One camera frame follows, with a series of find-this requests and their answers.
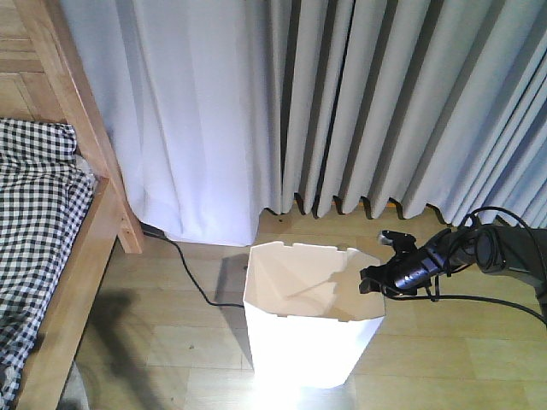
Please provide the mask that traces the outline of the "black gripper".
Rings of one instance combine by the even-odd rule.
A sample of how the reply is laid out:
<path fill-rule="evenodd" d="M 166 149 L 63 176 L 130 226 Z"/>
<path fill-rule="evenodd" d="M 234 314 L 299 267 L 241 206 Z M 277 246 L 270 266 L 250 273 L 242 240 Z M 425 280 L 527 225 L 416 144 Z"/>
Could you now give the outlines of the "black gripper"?
<path fill-rule="evenodd" d="M 416 296 L 420 287 L 431 284 L 430 278 L 444 273 L 444 254 L 438 252 L 443 236 L 444 230 L 413 252 L 395 253 L 384 265 L 363 268 L 360 293 Z"/>

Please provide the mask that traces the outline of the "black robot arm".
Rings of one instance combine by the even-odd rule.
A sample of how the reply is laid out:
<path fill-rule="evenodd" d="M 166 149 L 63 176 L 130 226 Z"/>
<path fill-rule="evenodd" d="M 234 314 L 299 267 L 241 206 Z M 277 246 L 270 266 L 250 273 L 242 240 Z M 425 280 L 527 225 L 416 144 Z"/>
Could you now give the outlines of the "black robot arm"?
<path fill-rule="evenodd" d="M 398 231 L 382 231 L 379 240 L 390 245 L 395 254 L 384 265 L 361 270 L 359 291 L 362 294 L 377 292 L 394 301 L 489 302 L 516 308 L 546 321 L 545 229 L 493 224 L 474 224 L 455 231 L 446 228 L 419 248 L 414 236 Z M 484 296 L 440 293 L 440 276 L 449 277 L 472 265 L 484 274 L 508 276 L 532 286 L 541 312 Z"/>

